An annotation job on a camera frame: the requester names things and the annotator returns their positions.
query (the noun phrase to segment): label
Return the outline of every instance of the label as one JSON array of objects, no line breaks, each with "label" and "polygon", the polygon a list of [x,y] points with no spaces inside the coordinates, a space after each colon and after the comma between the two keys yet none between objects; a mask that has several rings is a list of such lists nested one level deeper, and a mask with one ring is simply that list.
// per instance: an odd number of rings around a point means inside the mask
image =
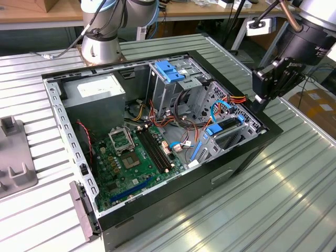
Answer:
[{"label": "label", "polygon": [[320,106],[321,106],[325,111],[333,111],[332,107],[330,107],[328,104],[320,104]]},{"label": "label", "polygon": [[77,89],[83,98],[105,92],[111,92],[112,96],[119,95],[123,93],[120,88],[120,85],[115,82],[112,76],[108,76],[106,79],[89,81],[77,86]]},{"label": "label", "polygon": [[187,72],[186,70],[184,70],[184,69],[179,71],[179,74],[180,74],[180,75],[184,75],[184,74],[187,74],[187,73],[188,73],[188,72]]},{"label": "label", "polygon": [[309,96],[313,99],[313,100],[319,100],[321,99],[321,97],[319,97],[319,95],[317,93],[310,93]]}]

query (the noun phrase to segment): cardboard box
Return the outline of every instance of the cardboard box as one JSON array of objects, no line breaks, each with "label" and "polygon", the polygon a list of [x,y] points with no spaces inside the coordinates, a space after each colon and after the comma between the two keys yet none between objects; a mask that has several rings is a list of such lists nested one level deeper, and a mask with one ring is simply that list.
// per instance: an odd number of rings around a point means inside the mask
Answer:
[{"label": "cardboard box", "polygon": [[0,5],[47,13],[58,0],[0,0]]},{"label": "cardboard box", "polygon": [[[298,107],[301,92],[294,94],[289,102]],[[302,94],[299,110],[336,139],[336,102],[323,89],[313,89]]]}]

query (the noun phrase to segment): metal bracket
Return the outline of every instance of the metal bracket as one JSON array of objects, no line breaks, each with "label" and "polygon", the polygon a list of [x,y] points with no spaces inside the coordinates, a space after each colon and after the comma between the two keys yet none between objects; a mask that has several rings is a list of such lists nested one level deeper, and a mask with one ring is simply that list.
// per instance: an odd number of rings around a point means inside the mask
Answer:
[{"label": "metal bracket", "polygon": [[37,183],[31,158],[23,123],[0,118],[0,198]]}]

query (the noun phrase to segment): blue expansion slot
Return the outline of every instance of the blue expansion slot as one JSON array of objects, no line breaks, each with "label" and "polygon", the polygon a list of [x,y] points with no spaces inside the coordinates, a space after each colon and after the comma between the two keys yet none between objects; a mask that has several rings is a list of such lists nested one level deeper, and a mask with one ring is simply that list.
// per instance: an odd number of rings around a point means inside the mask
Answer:
[{"label": "blue expansion slot", "polygon": [[118,201],[118,200],[120,200],[124,197],[127,197],[127,196],[131,195],[132,193],[134,193],[138,190],[141,190],[141,189],[145,188],[148,185],[148,183],[150,182],[150,180],[152,180],[152,179],[153,179],[153,177],[147,178],[147,180],[142,182],[141,184],[136,185],[135,187],[132,187],[131,189],[128,189],[128,190],[126,190],[122,193],[119,193],[116,196],[113,196],[112,198],[110,198],[110,202]]}]

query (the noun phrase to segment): metal rail table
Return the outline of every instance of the metal rail table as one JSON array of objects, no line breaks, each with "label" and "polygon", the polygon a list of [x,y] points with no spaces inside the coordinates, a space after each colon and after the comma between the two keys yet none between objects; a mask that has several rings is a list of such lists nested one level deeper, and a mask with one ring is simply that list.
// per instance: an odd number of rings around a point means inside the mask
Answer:
[{"label": "metal rail table", "polygon": [[[121,44],[128,59],[197,50],[244,93],[250,71],[202,35]],[[0,251],[103,251],[86,244],[68,193],[76,180],[40,75],[83,67],[72,49],[57,60],[0,58],[0,117],[24,121],[39,183],[0,199]],[[249,168],[117,251],[328,251],[336,245],[336,148],[308,119],[274,100],[284,133]]]}]

